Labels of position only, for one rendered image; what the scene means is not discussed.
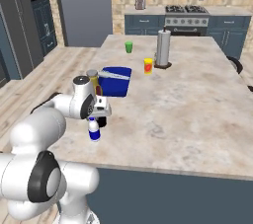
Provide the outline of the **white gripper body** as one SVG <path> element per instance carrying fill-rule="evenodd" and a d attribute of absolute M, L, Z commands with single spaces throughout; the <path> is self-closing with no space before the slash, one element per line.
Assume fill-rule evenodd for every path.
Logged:
<path fill-rule="evenodd" d="M 104 117 L 104 116 L 110 116 L 112 114 L 111 108 L 105 108 L 104 110 L 98 111 L 93 110 L 93 112 L 90 114 L 90 117 Z"/>

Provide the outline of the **blue island counter base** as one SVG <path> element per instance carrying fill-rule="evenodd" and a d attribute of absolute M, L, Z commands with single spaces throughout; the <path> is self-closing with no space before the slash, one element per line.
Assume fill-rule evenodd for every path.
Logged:
<path fill-rule="evenodd" d="M 253 224 L 253 182 L 101 169 L 101 224 Z"/>

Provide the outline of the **white bottle with blue label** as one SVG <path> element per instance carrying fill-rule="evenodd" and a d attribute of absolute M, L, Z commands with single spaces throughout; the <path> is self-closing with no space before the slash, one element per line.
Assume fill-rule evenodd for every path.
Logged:
<path fill-rule="evenodd" d="M 94 117 L 89 118 L 88 123 L 89 135 L 92 141 L 98 141 L 100 139 L 100 128 L 97 120 Z"/>

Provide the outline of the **yellow bottle with grey cap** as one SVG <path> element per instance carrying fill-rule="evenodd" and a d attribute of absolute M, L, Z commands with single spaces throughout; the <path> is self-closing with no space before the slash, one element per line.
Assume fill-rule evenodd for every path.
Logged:
<path fill-rule="evenodd" d="M 98 96 L 102 96 L 103 91 L 99 84 L 98 71 L 95 69 L 90 69 L 86 72 L 86 74 L 89 77 L 90 81 L 93 83 L 95 94 Z"/>

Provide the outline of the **blue open box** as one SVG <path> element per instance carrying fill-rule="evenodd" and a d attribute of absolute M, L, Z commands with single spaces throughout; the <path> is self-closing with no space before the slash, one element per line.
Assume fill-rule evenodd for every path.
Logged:
<path fill-rule="evenodd" d="M 104 67 L 103 70 L 128 77 L 128 79 L 125 80 L 117 78 L 105 78 L 102 75 L 99 75 L 99 84 L 102 88 L 103 95 L 106 97 L 125 97 L 127 95 L 131 69 L 122 66 L 112 66 Z"/>

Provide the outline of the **paper towel roll on holder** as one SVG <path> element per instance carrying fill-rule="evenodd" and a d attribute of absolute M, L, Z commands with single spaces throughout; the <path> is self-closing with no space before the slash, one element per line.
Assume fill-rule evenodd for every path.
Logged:
<path fill-rule="evenodd" d="M 166 69 L 171 66 L 169 62 L 170 37 L 171 32 L 166 28 L 158 32 L 154 64 L 156 68 Z"/>

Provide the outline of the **blue base cupboards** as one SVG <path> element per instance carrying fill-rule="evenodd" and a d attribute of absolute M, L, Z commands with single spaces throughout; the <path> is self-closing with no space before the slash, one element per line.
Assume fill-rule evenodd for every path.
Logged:
<path fill-rule="evenodd" d="M 250 16 L 210 16 L 207 35 L 226 56 L 239 59 L 250 21 Z"/>
<path fill-rule="evenodd" d="M 164 24 L 164 15 L 125 15 L 125 34 L 157 36 Z"/>

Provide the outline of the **blue tall cupboard run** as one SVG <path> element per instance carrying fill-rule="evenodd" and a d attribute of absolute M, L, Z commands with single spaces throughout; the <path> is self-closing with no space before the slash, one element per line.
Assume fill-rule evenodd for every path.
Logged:
<path fill-rule="evenodd" d="M 47 55 L 57 46 L 49 0 L 33 1 L 32 7 L 42 46 L 42 54 Z"/>

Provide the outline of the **silver toaster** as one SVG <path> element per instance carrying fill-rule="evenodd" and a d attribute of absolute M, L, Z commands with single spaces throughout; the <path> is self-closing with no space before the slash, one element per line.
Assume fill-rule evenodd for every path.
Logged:
<path fill-rule="evenodd" d="M 136 10 L 144 10 L 146 5 L 146 0 L 135 0 L 134 6 Z"/>

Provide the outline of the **grey fridge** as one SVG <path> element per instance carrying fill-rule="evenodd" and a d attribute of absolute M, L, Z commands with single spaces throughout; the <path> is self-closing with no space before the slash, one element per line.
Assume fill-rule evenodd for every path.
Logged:
<path fill-rule="evenodd" d="M 31 0 L 0 0 L 0 55 L 10 79 L 24 79 L 43 61 Z"/>

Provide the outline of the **steel stove with oven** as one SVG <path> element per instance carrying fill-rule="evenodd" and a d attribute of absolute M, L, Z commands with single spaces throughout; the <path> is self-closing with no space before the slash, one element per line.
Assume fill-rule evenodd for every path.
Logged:
<path fill-rule="evenodd" d="M 172 36 L 203 37 L 207 33 L 210 13 L 199 5 L 167 5 L 164 26 Z"/>

